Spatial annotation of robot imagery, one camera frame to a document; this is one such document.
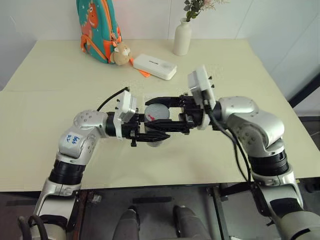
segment beige tabletop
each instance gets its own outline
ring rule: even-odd
[[[157,96],[188,90],[187,75],[205,64],[217,98],[247,96],[281,118],[288,161],[298,178],[320,176],[320,153],[246,40],[193,40],[188,55],[172,54],[172,41],[128,40],[133,55],[178,65],[169,81],[144,78],[129,64],[103,64],[80,51],[79,41],[38,41],[0,92],[0,191],[39,191],[48,177],[60,135],[74,116],[96,109],[130,86],[140,112]],[[112,111],[110,102],[104,111]],[[232,144],[221,133],[193,129],[174,133],[159,147],[115,137],[100,140],[86,167],[82,188],[120,188],[239,182]]]

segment teddy bear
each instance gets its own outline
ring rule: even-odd
[[[131,54],[130,48],[123,42],[120,42],[114,48],[114,52],[111,53],[110,62],[116,63],[117,65],[120,66],[129,62],[131,57],[132,57],[132,54]]]

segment teal backpack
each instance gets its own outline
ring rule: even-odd
[[[81,49],[111,64],[110,55],[122,42],[112,0],[76,0],[81,26]]]

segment white vase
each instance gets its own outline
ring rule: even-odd
[[[175,30],[173,53],[177,56],[184,56],[189,50],[192,29],[187,18],[181,18],[180,22],[181,24]]]

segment orange sticky note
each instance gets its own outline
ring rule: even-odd
[[[130,61],[131,65],[133,66],[134,65],[134,59],[130,58],[129,61]],[[146,72],[146,71],[142,71],[142,70],[139,70],[139,69],[137,69],[137,70],[146,78],[151,76],[151,74]]]

